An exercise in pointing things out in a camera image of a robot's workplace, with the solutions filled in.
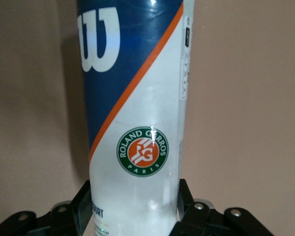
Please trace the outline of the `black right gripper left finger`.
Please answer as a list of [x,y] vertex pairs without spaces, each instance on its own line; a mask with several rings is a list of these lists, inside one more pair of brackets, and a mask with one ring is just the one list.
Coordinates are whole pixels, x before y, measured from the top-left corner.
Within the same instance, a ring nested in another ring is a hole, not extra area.
[[55,205],[37,217],[20,211],[0,223],[0,236],[81,236],[92,216],[90,182],[86,181],[73,200]]

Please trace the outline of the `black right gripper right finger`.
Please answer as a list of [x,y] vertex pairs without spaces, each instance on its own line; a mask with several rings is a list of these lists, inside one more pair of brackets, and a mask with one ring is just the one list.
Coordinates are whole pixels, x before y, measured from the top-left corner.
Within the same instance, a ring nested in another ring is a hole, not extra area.
[[246,209],[231,207],[219,213],[208,200],[195,200],[185,179],[179,181],[179,221],[172,236],[271,236],[271,233]]

